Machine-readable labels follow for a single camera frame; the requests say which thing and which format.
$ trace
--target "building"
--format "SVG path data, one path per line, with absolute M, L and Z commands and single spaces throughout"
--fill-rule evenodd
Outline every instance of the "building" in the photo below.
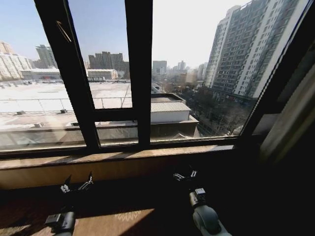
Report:
M 50 69 L 30 69 L 21 71 L 25 80 L 41 81 L 48 83 L 62 82 L 60 72 L 56 68 Z
M 0 53 L 15 54 L 11 46 L 8 43 L 2 41 L 0 42 Z
M 107 80 L 118 79 L 118 73 L 114 69 L 87 69 L 88 77 L 104 77 Z
M 172 93 L 151 93 L 151 140 L 199 137 L 190 112 L 186 101 Z
M 38 69 L 44 69 L 45 68 L 45 65 L 43 64 L 43 62 L 40 59 L 33 60 L 33 65 L 34 65 L 34 68 L 38 68 Z
M 217 73 L 219 60 L 221 58 L 221 53 L 223 50 L 224 42 L 226 39 L 227 31 L 230 25 L 231 16 L 234 10 L 239 9 L 240 6 L 234 6 L 230 8 L 224 19 L 222 19 L 216 30 L 215 38 L 212 44 L 212 49 L 210 53 L 209 62 L 206 69 L 205 74 L 205 86 L 212 87 L 213 80 L 215 78 L 215 75 Z
M 89 55 L 90 69 L 115 69 L 129 72 L 129 62 L 123 60 L 123 54 L 111 54 L 110 52 L 96 53 L 95 56 Z
M 87 70 L 90 68 L 90 64 L 87 60 L 83 60 L 84 68 Z
M 184 61 L 178 63 L 178 67 L 177 67 L 178 70 L 185 70 L 185 68 L 186 68 L 186 63 Z
M 202 73 L 204 71 L 204 66 L 205 66 L 204 64 L 200 64 L 199 67 L 198 67 L 197 78 L 199 80 L 202 79 Z
M 152 65 L 152 70 L 159 74 L 166 74 L 167 61 L 165 60 L 154 60 Z
M 294 15 L 296 23 L 301 15 L 301 10 L 294 13 L 296 6 L 302 9 L 306 4 L 306 0 L 253 0 L 229 9 L 217 27 L 205 86 L 224 93 L 258 97 L 260 92 L 256 89 L 273 53 L 282 51 L 288 40 L 289 34 L 284 40 L 281 38 L 291 16 Z
M 45 45 L 41 44 L 40 46 L 36 46 L 36 50 L 44 68 L 58 68 L 51 47 L 46 47 Z
M 10 81 L 23 79 L 22 70 L 32 69 L 30 60 L 26 57 L 0 53 L 0 81 Z
M 201 75 L 202 80 L 204 80 L 206 77 L 207 66 L 208 66 L 207 62 L 203 63 L 203 70 L 202 70 L 202 75 Z

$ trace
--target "corrugated metal roof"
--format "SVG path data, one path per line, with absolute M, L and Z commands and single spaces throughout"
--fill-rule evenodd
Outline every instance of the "corrugated metal roof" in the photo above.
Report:
M 151 103 L 151 112 L 183 112 L 190 108 L 182 102 L 156 102 Z

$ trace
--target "window handle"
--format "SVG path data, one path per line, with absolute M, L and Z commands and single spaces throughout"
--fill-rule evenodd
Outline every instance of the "window handle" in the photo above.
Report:
M 60 32 L 63 34 L 64 38 L 67 40 L 68 43 L 71 43 L 71 39 L 68 36 L 68 34 L 64 31 L 63 27 L 62 27 L 62 23 L 60 21 L 56 21 L 56 24 L 60 30 Z

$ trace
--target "wall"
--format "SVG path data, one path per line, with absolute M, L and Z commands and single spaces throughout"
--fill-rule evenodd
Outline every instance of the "wall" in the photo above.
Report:
M 189 111 L 183 112 L 151 112 L 151 123 L 153 122 L 180 122 L 188 120 Z

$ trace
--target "low building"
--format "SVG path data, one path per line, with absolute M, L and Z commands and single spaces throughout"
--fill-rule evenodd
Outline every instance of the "low building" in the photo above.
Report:
M 57 68 L 51 69 L 31 69 L 21 71 L 25 80 L 61 82 L 62 78 Z
M 151 140 L 199 138 L 186 101 L 173 93 L 151 94 Z
M 106 80 L 118 79 L 118 73 L 114 69 L 88 69 L 88 77 L 104 77 Z

